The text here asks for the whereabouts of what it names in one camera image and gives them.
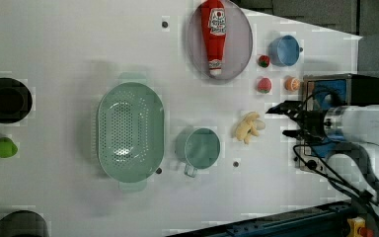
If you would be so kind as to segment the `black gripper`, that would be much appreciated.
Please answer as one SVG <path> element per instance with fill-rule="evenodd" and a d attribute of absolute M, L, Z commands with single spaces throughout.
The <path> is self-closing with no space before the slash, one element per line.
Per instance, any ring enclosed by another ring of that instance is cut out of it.
<path fill-rule="evenodd" d="M 301 101 L 284 101 L 266 111 L 269 115 L 284 115 L 296 119 L 300 129 L 284 130 L 283 135 L 306 142 L 322 142 L 326 138 L 324 131 L 325 111 L 303 111 Z"/>

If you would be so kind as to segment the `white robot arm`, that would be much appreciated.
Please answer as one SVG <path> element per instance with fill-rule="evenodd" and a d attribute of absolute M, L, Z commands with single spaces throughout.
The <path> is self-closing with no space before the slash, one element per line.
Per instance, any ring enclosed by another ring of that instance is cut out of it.
<path fill-rule="evenodd" d="M 379 206 L 379 105 L 338 106 L 308 111 L 301 101 L 284 101 L 267 110 L 297 123 L 284 135 L 315 152 L 330 144 L 318 159 L 325 177 L 342 193 Z"/>

